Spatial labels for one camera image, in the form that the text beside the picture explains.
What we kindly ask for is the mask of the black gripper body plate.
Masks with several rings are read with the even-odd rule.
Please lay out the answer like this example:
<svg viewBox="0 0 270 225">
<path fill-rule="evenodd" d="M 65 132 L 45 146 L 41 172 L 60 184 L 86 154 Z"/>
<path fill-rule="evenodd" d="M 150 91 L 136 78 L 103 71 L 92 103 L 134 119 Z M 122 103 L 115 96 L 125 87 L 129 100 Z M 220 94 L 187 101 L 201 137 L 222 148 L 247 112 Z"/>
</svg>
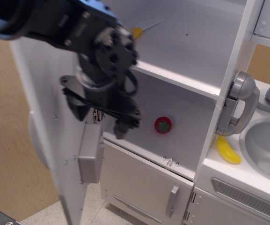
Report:
<svg viewBox="0 0 270 225">
<path fill-rule="evenodd" d="M 131 128 L 139 127 L 142 117 L 138 105 L 131 97 L 118 92 L 115 81 L 94 89 L 83 86 L 76 76 L 64 75 L 60 83 L 66 96 L 71 95 L 117 120 L 127 120 Z"/>
</svg>

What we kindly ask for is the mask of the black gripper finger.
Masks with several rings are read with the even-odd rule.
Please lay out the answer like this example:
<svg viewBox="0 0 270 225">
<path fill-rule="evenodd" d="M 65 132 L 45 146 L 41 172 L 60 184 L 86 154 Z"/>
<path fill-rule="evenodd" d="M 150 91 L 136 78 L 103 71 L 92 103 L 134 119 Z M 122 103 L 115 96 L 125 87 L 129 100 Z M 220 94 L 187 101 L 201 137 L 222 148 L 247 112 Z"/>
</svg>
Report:
<svg viewBox="0 0 270 225">
<path fill-rule="evenodd" d="M 71 95 L 67 95 L 66 99 L 75 118 L 79 121 L 83 121 L 88 114 L 90 107 Z"/>
<path fill-rule="evenodd" d="M 114 134 L 116 138 L 118 140 L 124 139 L 130 128 L 130 124 L 127 120 L 116 120 L 114 125 Z"/>
</svg>

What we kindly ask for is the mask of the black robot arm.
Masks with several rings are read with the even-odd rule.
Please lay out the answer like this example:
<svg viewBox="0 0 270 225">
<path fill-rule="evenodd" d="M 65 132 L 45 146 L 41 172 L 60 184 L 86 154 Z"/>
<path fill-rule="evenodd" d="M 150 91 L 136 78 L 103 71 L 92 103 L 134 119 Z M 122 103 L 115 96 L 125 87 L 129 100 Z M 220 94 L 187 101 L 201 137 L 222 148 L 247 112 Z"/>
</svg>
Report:
<svg viewBox="0 0 270 225">
<path fill-rule="evenodd" d="M 80 70 L 60 78 L 68 105 L 78 120 L 90 108 L 116 119 L 123 139 L 137 128 L 141 112 L 132 97 L 138 81 L 133 34 L 98 0 L 0 0 L 0 39 L 44 41 L 78 54 Z"/>
</svg>

